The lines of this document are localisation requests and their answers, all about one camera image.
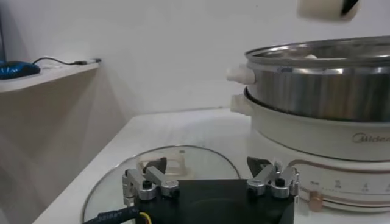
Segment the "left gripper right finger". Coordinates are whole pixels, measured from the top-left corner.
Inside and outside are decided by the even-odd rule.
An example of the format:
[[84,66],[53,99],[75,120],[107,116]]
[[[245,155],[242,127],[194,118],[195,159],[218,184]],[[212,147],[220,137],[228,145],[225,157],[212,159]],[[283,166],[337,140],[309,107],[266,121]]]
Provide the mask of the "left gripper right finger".
[[246,161],[252,174],[252,178],[246,180],[246,192],[250,200],[270,196],[274,200],[297,202],[300,183],[296,168],[283,168],[280,163],[249,156]]

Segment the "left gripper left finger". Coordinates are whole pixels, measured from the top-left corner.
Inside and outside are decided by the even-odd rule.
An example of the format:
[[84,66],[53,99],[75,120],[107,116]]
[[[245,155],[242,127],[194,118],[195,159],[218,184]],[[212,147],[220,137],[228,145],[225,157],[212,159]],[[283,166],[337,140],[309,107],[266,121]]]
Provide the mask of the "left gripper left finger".
[[147,161],[140,169],[127,169],[122,175],[123,202],[126,206],[141,201],[152,201],[158,195],[176,199],[180,195],[178,180],[169,179],[165,173],[167,157]]

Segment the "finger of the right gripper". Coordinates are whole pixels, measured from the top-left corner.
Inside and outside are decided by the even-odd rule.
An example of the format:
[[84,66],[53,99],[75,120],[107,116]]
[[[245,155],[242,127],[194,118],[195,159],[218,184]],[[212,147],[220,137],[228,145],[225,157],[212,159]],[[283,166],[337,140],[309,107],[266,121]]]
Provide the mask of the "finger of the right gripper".
[[346,15],[359,3],[359,0],[343,0],[341,15]]

